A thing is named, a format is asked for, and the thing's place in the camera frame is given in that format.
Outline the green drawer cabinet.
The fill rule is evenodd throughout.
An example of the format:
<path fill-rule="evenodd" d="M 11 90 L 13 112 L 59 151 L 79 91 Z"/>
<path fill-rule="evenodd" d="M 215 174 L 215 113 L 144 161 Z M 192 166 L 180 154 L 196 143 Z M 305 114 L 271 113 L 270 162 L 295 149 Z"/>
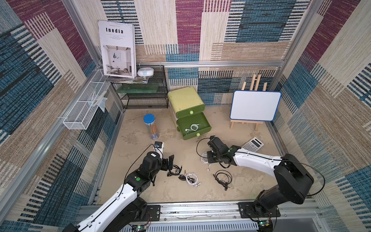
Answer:
<path fill-rule="evenodd" d="M 194 87 L 189 86 L 168 92 L 169 107 L 174 123 L 184 140 L 199 137 L 211 131 L 212 127 L 204 115 L 205 104 Z M 199 130 L 186 134 L 192 124 L 199 124 Z"/>

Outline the white earphones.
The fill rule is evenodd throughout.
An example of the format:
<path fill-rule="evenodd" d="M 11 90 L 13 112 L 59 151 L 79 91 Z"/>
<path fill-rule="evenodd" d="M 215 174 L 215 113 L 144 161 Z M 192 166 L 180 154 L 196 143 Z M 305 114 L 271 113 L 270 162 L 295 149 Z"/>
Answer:
<path fill-rule="evenodd" d="M 191 186 L 197 187 L 200 185 L 199 178 L 195 173 L 186 173 L 185 180 Z"/>
<path fill-rule="evenodd" d="M 192 124 L 189 129 L 185 129 L 186 134 L 196 132 L 199 130 L 199 124 Z"/>

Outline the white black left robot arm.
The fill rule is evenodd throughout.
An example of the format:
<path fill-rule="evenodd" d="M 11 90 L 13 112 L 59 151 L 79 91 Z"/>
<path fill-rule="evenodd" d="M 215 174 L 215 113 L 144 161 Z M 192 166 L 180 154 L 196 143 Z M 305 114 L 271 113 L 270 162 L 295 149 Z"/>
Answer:
<path fill-rule="evenodd" d="M 147 202 L 140 195 L 155 183 L 159 171 L 173 167 L 174 155 L 164 159 L 160 150 L 148 152 L 138 169 L 130 173 L 117 192 L 85 220 L 67 225 L 64 232 L 118 232 L 146 214 Z"/>

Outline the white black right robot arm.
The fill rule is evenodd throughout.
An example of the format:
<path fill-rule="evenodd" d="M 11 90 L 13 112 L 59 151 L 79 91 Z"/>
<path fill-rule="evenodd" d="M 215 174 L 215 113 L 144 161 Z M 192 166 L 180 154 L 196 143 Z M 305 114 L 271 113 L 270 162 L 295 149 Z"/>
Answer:
<path fill-rule="evenodd" d="M 309 191 L 315 180 L 307 171 L 309 165 L 300 162 L 294 155 L 269 156 L 239 146 L 228 147 L 216 136 L 211 136 L 207 144 L 211 149 L 207 152 L 209 163 L 219 163 L 225 169 L 230 166 L 246 167 L 276 179 L 275 186 L 262 190 L 253 202 L 240 207 L 243 217 L 278 217 L 280 204 L 291 202 L 301 205 L 310 196 Z"/>

